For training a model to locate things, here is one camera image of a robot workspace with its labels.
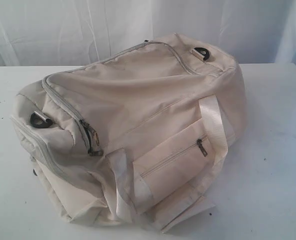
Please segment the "cream fabric duffel bag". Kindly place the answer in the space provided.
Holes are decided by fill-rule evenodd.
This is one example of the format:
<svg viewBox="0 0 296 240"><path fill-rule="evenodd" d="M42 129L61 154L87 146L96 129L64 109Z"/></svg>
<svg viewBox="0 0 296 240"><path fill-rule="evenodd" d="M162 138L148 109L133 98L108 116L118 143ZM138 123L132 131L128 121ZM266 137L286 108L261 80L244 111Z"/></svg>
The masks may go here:
<svg viewBox="0 0 296 240"><path fill-rule="evenodd" d="M67 221L162 225L210 208L244 81L232 56L175 33L24 87L11 118Z"/></svg>

